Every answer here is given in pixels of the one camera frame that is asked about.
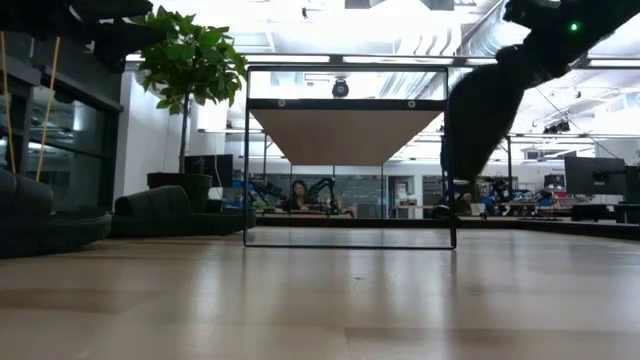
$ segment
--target person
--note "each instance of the person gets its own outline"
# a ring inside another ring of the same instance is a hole
[[[307,196],[307,184],[302,180],[296,180],[291,185],[292,188],[292,197],[291,199],[285,201],[282,209],[284,211],[291,210],[308,210],[305,206],[305,197]]]

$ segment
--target wooden floor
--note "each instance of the wooden floor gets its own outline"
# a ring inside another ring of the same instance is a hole
[[[613,240],[463,231],[459,250],[426,252],[245,249],[234,236],[105,241],[74,254],[0,261],[2,360],[639,354],[640,245]]]

